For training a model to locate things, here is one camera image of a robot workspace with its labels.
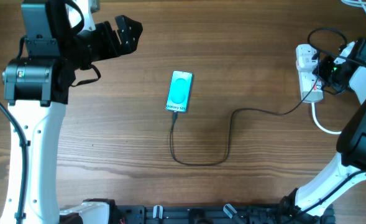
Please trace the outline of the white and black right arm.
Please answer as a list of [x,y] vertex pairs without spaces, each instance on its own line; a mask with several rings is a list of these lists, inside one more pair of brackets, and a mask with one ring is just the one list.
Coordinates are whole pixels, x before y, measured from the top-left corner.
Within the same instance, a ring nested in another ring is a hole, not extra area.
[[357,95],[360,108],[340,133],[332,161],[309,183],[283,197],[283,223],[316,223],[336,199],[366,180],[366,38],[356,41],[332,77]]

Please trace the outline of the white power strip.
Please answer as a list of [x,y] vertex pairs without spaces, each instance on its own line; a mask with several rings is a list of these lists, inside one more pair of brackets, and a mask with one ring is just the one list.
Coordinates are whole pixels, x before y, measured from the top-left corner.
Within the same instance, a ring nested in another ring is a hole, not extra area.
[[[300,44],[296,48],[296,58],[300,55],[312,55],[313,60],[315,59],[316,50],[309,44]],[[317,77],[312,72],[299,72],[299,86],[301,99],[304,103],[316,103],[323,99],[323,92],[321,90],[321,81],[317,80]]]

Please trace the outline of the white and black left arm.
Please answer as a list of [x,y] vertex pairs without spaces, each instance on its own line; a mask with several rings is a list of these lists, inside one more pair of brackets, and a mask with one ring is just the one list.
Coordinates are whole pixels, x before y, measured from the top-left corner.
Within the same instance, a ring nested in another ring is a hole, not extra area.
[[26,34],[2,74],[11,122],[11,160],[1,223],[117,223],[113,200],[89,199],[60,210],[56,194],[58,140],[77,70],[133,53],[143,31],[120,15],[117,29],[95,23],[98,1],[24,1]]

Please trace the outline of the teal screen Galaxy smartphone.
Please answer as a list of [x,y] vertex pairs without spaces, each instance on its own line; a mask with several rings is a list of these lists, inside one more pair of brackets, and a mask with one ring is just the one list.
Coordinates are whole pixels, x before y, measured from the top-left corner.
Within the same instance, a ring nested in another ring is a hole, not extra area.
[[185,113],[188,109],[193,74],[173,71],[165,109]]

